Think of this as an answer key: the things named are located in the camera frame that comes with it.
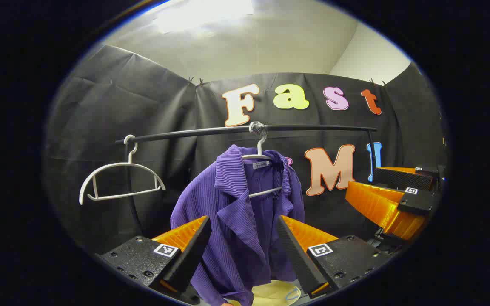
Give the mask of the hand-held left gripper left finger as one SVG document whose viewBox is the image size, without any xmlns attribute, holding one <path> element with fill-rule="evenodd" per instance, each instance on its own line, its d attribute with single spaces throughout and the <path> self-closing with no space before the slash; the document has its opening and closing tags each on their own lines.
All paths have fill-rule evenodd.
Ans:
<svg viewBox="0 0 490 306">
<path fill-rule="evenodd" d="M 132 286 L 172 302 L 198 305 L 191 280 L 210 236 L 210 218 L 203 216 L 155 238 L 134 236 L 95 258 Z"/>
</svg>

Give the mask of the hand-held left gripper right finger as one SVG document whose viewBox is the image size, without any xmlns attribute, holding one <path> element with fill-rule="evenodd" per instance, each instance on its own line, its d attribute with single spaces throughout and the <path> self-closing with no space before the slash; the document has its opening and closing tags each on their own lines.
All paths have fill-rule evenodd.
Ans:
<svg viewBox="0 0 490 306">
<path fill-rule="evenodd" d="M 355 235 L 337 238 L 280 215 L 279 242 L 309 298 L 332 294 L 383 267 L 391 256 Z"/>
</svg>

